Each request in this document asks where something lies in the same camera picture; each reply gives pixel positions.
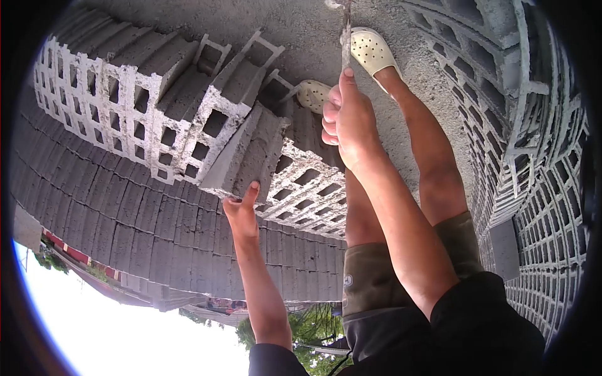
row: right hand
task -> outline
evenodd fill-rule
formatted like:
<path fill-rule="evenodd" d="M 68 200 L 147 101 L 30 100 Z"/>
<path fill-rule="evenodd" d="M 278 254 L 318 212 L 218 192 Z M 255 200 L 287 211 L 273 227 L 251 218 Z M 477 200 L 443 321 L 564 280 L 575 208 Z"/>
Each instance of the right hand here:
<path fill-rule="evenodd" d="M 341 159 L 351 171 L 359 162 L 383 152 L 370 98 L 358 90 L 353 69 L 345 68 L 324 105 L 322 140 L 339 148 Z"/>

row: finger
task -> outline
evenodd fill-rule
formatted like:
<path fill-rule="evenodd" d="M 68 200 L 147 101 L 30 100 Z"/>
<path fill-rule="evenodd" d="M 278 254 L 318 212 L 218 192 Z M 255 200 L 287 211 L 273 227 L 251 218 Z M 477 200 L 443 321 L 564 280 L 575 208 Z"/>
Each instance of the finger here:
<path fill-rule="evenodd" d="M 252 181 L 247 188 L 247 191 L 244 193 L 242 206 L 253 208 L 253 204 L 255 204 L 255 200 L 259 195 L 259 182 Z"/>
<path fill-rule="evenodd" d="M 338 137 L 329 135 L 324 129 L 322 129 L 322 141 L 328 145 L 338 145 Z"/>
<path fill-rule="evenodd" d="M 324 119 L 326 123 L 336 123 L 338 119 L 338 112 L 340 107 L 332 104 L 331 102 L 326 102 L 324 105 L 324 109 L 322 113 L 324 114 Z"/>
<path fill-rule="evenodd" d="M 326 118 L 322 119 L 322 127 L 326 131 L 327 134 L 331 136 L 337 135 L 337 124 L 336 123 L 328 123 Z"/>
<path fill-rule="evenodd" d="M 339 89 L 339 85 L 334 85 L 331 90 L 328 92 L 328 101 L 334 103 L 336 106 L 341 106 L 343 103 L 343 97 L 341 97 L 341 90 Z"/>
<path fill-rule="evenodd" d="M 359 96 L 358 86 L 355 83 L 355 77 L 353 75 L 353 69 L 347 67 L 339 77 L 339 90 L 341 91 L 341 99 L 343 102 L 347 99 L 353 99 Z"/>

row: person's knee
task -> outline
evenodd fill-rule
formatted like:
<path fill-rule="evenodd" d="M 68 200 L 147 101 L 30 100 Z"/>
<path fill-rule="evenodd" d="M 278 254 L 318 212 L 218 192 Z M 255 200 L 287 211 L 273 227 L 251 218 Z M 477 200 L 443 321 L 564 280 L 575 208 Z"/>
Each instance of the person's knee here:
<path fill-rule="evenodd" d="M 467 210 L 464 184 L 455 166 L 420 175 L 420 204 L 431 225 Z"/>

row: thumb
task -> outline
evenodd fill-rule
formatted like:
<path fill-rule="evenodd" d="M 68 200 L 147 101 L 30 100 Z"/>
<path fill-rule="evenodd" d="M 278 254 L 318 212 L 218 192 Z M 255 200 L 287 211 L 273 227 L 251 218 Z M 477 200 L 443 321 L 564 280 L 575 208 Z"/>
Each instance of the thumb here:
<path fill-rule="evenodd" d="M 259 182 L 252 181 L 251 184 L 249 184 L 247 191 L 244 193 L 243 206 L 253 208 L 257 196 L 259 196 Z"/>
<path fill-rule="evenodd" d="M 355 77 L 351 67 L 347 67 L 341 72 L 341 76 L 339 77 L 339 90 L 341 91 L 343 102 L 346 99 L 352 99 L 359 94 L 358 85 L 355 83 Z"/>

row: left hand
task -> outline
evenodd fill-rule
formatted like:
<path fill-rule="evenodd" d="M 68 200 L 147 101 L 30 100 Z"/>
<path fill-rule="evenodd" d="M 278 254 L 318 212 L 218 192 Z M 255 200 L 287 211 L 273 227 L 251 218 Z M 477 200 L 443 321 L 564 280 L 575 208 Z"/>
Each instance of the left hand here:
<path fill-rule="evenodd" d="M 230 222 L 235 240 L 245 241 L 259 238 L 259 226 L 253 205 L 259 195 L 259 182 L 251 182 L 242 201 L 232 197 L 224 199 L 224 213 Z"/>

